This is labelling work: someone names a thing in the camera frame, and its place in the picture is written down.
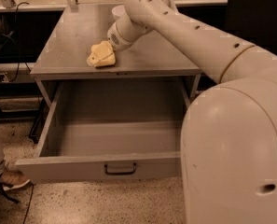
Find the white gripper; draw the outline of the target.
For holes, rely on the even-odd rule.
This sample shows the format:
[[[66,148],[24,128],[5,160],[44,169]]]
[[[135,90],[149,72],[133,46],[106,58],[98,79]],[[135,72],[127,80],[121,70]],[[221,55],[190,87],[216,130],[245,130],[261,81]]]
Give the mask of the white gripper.
[[[132,45],[132,42],[127,41],[119,34],[115,23],[107,32],[107,40],[110,43],[108,41],[102,41],[100,44],[91,46],[91,53],[87,58],[87,64],[89,66],[103,67],[113,65],[115,63],[114,51],[128,49]]]

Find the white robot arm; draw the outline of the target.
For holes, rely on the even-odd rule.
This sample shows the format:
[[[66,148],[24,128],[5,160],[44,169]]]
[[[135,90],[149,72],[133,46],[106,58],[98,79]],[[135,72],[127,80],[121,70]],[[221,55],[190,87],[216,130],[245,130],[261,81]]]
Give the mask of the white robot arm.
[[[89,65],[157,31],[215,81],[181,131],[187,224],[277,224],[277,56],[180,14],[172,0],[125,0]]]

